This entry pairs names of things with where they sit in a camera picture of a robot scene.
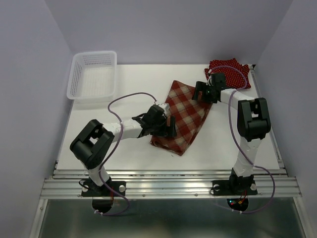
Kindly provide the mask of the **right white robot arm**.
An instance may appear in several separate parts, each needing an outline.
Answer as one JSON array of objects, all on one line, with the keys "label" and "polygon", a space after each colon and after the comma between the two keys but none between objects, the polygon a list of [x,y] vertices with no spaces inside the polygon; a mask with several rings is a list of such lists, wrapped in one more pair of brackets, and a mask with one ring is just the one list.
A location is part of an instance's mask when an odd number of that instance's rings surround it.
[{"label": "right white robot arm", "polygon": [[229,179],[213,180],[211,193],[215,196],[256,195],[254,181],[255,158],[262,140],[271,130],[265,98],[249,97],[226,85],[224,73],[213,73],[207,82],[196,82],[192,100],[213,104],[226,103],[237,111],[237,130],[240,140],[235,140],[239,150]]}]

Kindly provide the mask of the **red polka dot skirt pile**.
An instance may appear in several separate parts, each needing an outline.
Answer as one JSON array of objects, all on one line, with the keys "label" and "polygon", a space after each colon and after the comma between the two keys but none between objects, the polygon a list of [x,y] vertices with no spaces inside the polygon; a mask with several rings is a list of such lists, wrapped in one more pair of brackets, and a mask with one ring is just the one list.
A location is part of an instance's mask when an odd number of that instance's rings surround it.
[{"label": "red polka dot skirt pile", "polygon": [[208,68],[211,69],[213,73],[224,73],[227,87],[235,89],[251,88],[248,80],[248,74],[250,72],[249,66],[240,64],[236,58],[229,60],[212,60]]}]

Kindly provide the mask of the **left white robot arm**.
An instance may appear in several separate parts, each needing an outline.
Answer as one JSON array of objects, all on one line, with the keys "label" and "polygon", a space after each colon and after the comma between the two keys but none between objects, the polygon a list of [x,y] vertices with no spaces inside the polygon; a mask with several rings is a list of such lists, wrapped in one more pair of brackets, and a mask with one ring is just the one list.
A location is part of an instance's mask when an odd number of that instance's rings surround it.
[{"label": "left white robot arm", "polygon": [[152,105],[146,113],[116,123],[102,124],[97,119],[89,121],[70,144],[70,151],[84,165],[98,195],[110,191],[110,176],[105,171],[104,160],[110,146],[121,140],[153,135],[174,138],[176,117],[168,115],[169,104]]}]

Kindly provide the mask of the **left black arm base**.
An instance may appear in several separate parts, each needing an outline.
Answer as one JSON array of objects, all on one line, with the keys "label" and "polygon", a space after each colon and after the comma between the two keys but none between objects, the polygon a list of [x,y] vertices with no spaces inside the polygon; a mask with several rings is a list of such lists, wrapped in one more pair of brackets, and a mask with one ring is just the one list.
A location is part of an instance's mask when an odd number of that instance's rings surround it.
[{"label": "left black arm base", "polygon": [[[97,186],[90,179],[79,180],[79,185],[82,188],[82,197],[118,197],[113,191],[110,191],[105,185]],[[125,181],[110,181],[108,186],[117,193],[125,196],[126,182]]]}]

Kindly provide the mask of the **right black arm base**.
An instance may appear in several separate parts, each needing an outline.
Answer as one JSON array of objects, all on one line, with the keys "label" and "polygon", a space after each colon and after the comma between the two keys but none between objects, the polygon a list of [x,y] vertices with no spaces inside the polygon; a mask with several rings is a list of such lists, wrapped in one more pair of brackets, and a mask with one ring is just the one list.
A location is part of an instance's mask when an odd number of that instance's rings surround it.
[{"label": "right black arm base", "polygon": [[229,180],[213,180],[210,194],[215,196],[257,195],[257,190],[251,190],[249,185],[234,184]]}]

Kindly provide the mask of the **red plaid skirt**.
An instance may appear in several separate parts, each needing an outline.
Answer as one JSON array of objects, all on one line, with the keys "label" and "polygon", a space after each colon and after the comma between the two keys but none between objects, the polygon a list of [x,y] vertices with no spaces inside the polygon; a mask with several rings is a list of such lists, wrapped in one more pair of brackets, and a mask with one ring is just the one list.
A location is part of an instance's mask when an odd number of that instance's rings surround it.
[{"label": "red plaid skirt", "polygon": [[182,156],[195,140],[212,107],[211,104],[192,100],[195,88],[174,80],[165,100],[175,117],[177,136],[153,136],[150,144]]}]

